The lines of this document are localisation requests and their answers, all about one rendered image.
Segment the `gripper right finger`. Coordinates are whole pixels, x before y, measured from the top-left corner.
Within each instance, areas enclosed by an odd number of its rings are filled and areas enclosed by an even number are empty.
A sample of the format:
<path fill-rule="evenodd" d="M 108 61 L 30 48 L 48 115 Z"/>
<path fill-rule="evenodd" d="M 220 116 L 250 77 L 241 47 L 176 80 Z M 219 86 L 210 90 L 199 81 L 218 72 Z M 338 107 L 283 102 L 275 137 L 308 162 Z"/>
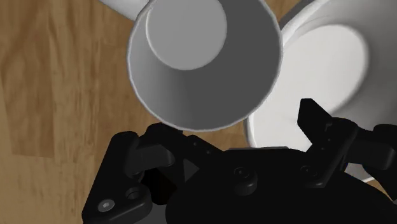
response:
<path fill-rule="evenodd" d="M 324 187 L 348 163 L 361 164 L 392 200 L 397 200 L 397 125 L 378 124 L 366 130 L 328 114 L 313 99 L 300 100 L 297 124 L 312 143 L 307 186 Z"/>

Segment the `white rounded object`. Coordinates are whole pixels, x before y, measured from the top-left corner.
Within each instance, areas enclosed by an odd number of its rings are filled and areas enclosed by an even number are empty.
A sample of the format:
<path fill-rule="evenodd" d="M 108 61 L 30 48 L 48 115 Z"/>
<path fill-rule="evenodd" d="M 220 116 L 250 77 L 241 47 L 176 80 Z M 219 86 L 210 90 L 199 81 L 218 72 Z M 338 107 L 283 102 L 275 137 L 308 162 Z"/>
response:
<path fill-rule="evenodd" d="M 139 13 L 150 0 L 99 0 L 102 4 L 115 10 L 119 14 L 135 21 Z"/>

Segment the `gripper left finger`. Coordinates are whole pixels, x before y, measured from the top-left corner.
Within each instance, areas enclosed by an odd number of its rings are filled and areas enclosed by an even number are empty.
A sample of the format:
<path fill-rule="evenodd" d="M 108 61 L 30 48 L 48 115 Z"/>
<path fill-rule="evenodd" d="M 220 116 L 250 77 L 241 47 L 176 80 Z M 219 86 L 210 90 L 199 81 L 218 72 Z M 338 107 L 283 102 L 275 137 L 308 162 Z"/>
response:
<path fill-rule="evenodd" d="M 81 212 L 83 224 L 135 224 L 221 150 L 164 123 L 115 134 Z"/>

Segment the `white bowl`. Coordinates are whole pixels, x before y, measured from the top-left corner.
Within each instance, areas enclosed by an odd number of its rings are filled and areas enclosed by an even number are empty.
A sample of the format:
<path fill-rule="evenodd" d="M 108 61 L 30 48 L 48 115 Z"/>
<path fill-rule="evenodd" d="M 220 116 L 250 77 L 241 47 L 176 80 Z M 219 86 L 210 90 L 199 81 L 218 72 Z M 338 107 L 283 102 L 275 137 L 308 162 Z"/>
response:
<path fill-rule="evenodd" d="M 244 123 L 250 146 L 307 150 L 303 98 L 367 130 L 397 125 L 397 0 L 301 0 L 279 25 L 281 70 Z"/>

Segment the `white cup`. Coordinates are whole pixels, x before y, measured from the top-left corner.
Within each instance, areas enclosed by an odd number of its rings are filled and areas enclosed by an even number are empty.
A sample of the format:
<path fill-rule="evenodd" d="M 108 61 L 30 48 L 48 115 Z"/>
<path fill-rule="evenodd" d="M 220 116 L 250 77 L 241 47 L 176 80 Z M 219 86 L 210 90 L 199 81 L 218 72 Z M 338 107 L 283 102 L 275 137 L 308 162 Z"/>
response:
<path fill-rule="evenodd" d="M 281 60 L 280 28 L 265 0 L 149 0 L 134 22 L 127 68 L 153 116 L 205 132 L 254 112 Z"/>

